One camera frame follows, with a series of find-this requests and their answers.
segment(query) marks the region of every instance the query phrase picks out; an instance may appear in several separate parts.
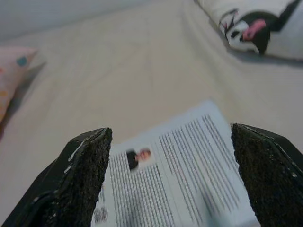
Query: bed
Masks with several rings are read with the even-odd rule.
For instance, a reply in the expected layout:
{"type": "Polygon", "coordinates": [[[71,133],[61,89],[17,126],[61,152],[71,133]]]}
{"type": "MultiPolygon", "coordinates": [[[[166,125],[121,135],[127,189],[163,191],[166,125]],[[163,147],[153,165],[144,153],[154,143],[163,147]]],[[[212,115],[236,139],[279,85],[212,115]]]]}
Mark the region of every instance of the bed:
{"type": "Polygon", "coordinates": [[[113,143],[213,99],[226,119],[303,149],[302,62],[231,50],[193,1],[151,1],[2,45],[39,50],[0,140],[0,223],[74,136],[113,143]]]}

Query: polka dot pillow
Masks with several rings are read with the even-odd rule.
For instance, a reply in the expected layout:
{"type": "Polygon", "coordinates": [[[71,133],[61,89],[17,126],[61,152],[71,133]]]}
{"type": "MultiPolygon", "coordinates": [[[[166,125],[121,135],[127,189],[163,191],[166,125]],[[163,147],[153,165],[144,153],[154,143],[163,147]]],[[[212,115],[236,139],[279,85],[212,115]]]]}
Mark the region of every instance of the polka dot pillow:
{"type": "Polygon", "coordinates": [[[0,47],[0,122],[35,54],[31,48],[0,47]]]}

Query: pink ear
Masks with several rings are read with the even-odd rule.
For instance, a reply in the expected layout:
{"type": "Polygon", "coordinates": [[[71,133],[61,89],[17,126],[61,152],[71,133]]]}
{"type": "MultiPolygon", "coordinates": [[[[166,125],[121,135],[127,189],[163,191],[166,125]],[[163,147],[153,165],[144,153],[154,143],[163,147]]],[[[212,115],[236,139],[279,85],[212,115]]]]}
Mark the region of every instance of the pink ear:
{"type": "Polygon", "coordinates": [[[254,21],[250,27],[243,33],[243,40],[252,40],[255,34],[266,27],[266,22],[263,19],[254,21]]]}

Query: person in photo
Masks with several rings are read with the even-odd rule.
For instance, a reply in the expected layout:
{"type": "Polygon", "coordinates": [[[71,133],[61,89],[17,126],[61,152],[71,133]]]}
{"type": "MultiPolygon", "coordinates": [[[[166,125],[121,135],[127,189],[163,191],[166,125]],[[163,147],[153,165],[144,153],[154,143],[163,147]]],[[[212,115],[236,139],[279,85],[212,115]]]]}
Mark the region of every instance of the person in photo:
{"type": "Polygon", "coordinates": [[[151,157],[152,153],[148,148],[143,148],[140,150],[139,154],[137,154],[134,149],[131,149],[126,152],[126,155],[127,155],[129,170],[133,170],[137,168],[139,162],[148,160],[151,157]]]}

